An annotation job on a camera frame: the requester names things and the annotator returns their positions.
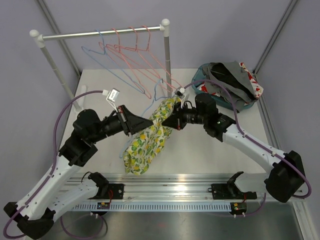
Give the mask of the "lemon print garment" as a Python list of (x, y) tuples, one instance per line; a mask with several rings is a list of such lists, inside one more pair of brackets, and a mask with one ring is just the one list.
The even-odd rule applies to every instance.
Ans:
[(180, 102), (178, 97), (165, 98), (149, 117), (153, 125), (138, 132), (125, 144), (120, 154), (125, 173), (142, 175), (147, 172), (173, 131), (162, 123), (173, 112), (175, 104)]

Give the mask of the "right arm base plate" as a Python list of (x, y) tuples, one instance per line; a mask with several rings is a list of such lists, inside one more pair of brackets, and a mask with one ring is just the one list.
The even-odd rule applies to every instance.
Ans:
[(242, 192), (235, 185), (227, 183), (213, 183), (207, 189), (214, 200), (256, 200), (256, 192)]

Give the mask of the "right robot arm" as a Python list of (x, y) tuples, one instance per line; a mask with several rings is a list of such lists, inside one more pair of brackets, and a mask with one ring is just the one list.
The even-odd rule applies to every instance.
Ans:
[(226, 189), (230, 197), (264, 192), (281, 203), (296, 197), (298, 189), (307, 181), (302, 158), (297, 152), (286, 153), (246, 133), (234, 119), (219, 112), (208, 93), (197, 94), (194, 101), (195, 106), (187, 101), (176, 103), (162, 125), (179, 131), (187, 124), (202, 125), (209, 136), (235, 147), (265, 171), (252, 175), (243, 171), (235, 173)]

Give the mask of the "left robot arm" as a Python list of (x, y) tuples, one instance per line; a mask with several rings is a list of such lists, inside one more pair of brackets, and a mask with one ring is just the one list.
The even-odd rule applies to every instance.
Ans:
[(73, 123), (70, 137), (54, 157), (54, 162), (37, 185), (21, 200), (8, 202), (3, 208), (11, 221), (29, 238), (38, 240), (54, 223), (86, 199), (109, 196), (109, 181), (99, 172), (75, 188), (57, 197), (59, 190), (98, 151), (95, 144), (120, 132), (134, 135), (153, 125), (153, 121), (131, 113), (125, 105), (104, 119), (93, 109), (81, 111)]

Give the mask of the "grey garment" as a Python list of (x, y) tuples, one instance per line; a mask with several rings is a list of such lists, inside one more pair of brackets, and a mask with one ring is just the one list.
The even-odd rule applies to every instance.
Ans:
[(202, 74), (206, 79), (219, 84), (206, 82), (207, 92), (210, 94), (218, 93), (224, 98), (225, 102), (229, 103), (228, 95), (220, 88), (220, 86), (223, 86), (228, 90), (238, 112), (244, 110), (246, 104), (254, 104), (257, 101), (249, 75), (237, 61), (204, 64)]

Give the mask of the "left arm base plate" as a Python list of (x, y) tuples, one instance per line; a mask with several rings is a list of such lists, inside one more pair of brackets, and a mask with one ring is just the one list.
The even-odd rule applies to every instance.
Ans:
[(122, 183), (110, 183), (108, 189), (99, 197), (103, 200), (122, 200), (124, 197), (125, 185)]

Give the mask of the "pink hanger of dotted skirt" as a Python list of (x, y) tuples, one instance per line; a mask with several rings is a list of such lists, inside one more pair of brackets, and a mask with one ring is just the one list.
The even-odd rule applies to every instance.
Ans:
[[(126, 51), (139, 54), (139, 51), (140, 51), (140, 49), (138, 48), (138, 44), (139, 44), (138, 34), (134, 30), (133, 27), (130, 27), (129, 29), (133, 30), (133, 32), (135, 33), (134, 47), (123, 46), (121, 44), (120, 32), (114, 28), (112, 30), (114, 31), (114, 33), (117, 36), (117, 44), (105, 43), (104, 35), (100, 31), (96, 30), (102, 39), (102, 42), (99, 42), (99, 47), (103, 50), (102, 54), (105, 55), (116, 67), (118, 67), (130, 79), (132, 84), (128, 83), (127, 81), (123, 80), (122, 78), (121, 78), (121, 80), (123, 82), (125, 82), (127, 85), (129, 85), (130, 87), (137, 90), (139, 93), (145, 95), (148, 99), (151, 99), (152, 98), (151, 93), (143, 85), (139, 76), (135, 72), (135, 70), (140, 71), (140, 69), (143, 69), (142, 66), (138, 62), (134, 61), (128, 55), (125, 54)], [(129, 76), (129, 74), (121, 67), (121, 65), (113, 59), (113, 56), (116, 56), (117, 58), (119, 58), (119, 60), (121, 60), (122, 62), (125, 63), (125, 65), (128, 67), (128, 69), (134, 75), (135, 80), (131, 76)]]

